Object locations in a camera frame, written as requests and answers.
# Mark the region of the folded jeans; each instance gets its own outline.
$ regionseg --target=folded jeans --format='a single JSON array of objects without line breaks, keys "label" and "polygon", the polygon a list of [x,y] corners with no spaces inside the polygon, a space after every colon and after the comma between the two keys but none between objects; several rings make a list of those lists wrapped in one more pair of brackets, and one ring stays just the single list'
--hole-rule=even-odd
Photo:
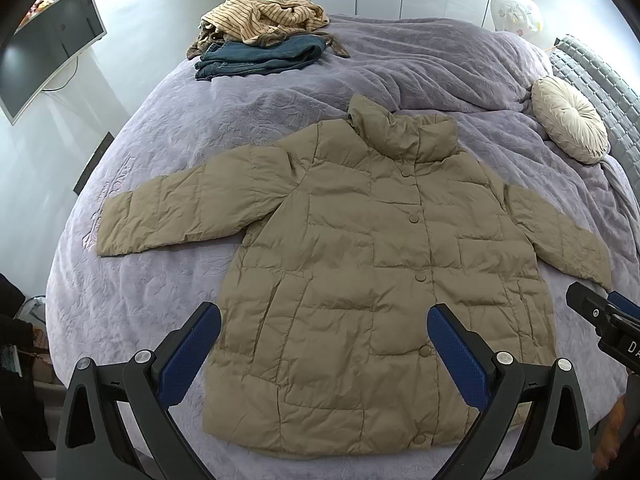
[{"label": "folded jeans", "polygon": [[195,64],[196,79],[210,80],[221,75],[272,74],[304,68],[316,62],[324,52],[324,38],[300,34],[282,43],[260,47],[238,41],[222,46],[212,44]]}]

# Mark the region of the lavender bedspread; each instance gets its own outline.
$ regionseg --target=lavender bedspread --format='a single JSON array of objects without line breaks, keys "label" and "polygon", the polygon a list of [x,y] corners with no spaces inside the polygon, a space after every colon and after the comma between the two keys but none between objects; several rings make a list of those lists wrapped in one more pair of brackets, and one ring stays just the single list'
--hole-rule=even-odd
[{"label": "lavender bedspread", "polygon": [[[183,61],[124,126],[78,198],[49,278],[47,327],[54,365],[65,383],[79,357],[89,355],[98,364],[128,360],[136,350],[154,348],[201,301],[215,301],[241,239],[98,258],[94,244],[104,199],[218,151],[267,144],[308,124],[344,118],[354,93],[400,113],[451,114],[460,143],[505,181],[539,192],[599,235],[609,248],[615,288],[640,301],[638,208],[625,194],[624,173],[611,158],[594,166],[570,159],[530,111],[527,88],[551,73],[542,51],[513,34],[452,20],[332,16],[327,30],[351,59],[328,49],[303,70],[212,82],[197,82],[193,62]],[[558,354],[574,362],[593,423],[623,390],[625,371],[598,350],[592,327],[564,303],[574,279],[546,264],[541,268],[556,307]],[[261,456],[202,432],[201,373],[171,413],[219,479],[426,480],[452,450],[306,461]],[[144,450],[128,410],[124,417],[133,443]],[[493,469],[507,457],[506,451],[500,453]]]}]

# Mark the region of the striped shirt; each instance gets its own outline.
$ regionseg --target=striped shirt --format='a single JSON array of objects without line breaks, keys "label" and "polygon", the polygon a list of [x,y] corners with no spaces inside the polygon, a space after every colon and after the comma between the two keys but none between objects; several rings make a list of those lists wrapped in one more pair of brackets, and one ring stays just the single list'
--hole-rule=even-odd
[{"label": "striped shirt", "polygon": [[226,0],[202,19],[246,44],[275,30],[311,32],[329,23],[324,9],[307,0]]}]

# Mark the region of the puffer jacket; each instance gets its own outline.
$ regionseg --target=puffer jacket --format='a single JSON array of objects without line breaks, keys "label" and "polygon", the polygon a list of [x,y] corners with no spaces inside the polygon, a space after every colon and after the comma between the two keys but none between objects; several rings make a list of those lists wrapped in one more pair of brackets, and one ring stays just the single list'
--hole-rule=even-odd
[{"label": "puffer jacket", "polygon": [[207,433],[308,456],[459,440],[475,412],[427,337],[429,307],[446,303],[495,351],[551,364],[536,255],[610,289],[602,243],[460,148],[453,119],[361,96],[349,113],[105,203],[103,255],[246,228],[217,297]]}]

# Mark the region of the cable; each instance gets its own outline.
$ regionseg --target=cable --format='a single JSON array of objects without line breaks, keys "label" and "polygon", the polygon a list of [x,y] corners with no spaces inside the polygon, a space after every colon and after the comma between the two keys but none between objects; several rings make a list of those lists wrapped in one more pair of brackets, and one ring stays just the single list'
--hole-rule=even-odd
[{"label": "cable", "polygon": [[66,85],[71,83],[71,80],[74,78],[74,76],[78,72],[78,65],[79,64],[80,64],[79,58],[78,58],[78,56],[76,56],[76,69],[74,70],[74,72],[71,75],[71,77],[69,78],[69,80],[66,83],[64,83],[60,88],[52,88],[51,90],[43,90],[43,92],[57,92],[58,90],[62,90]]}]

